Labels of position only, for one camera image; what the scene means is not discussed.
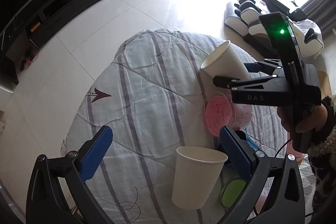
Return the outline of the right hand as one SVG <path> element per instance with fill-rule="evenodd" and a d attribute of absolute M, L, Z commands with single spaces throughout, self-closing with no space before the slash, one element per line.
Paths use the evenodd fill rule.
<path fill-rule="evenodd" d="M 302 118 L 299 122 L 295 122 L 291 108 L 278 107 L 277 115 L 281 120 L 281 124 L 287 132 L 307 133 L 312 130 L 321 130 L 327 122 L 327 109 L 325 106 L 317 106 L 313 112 Z"/>

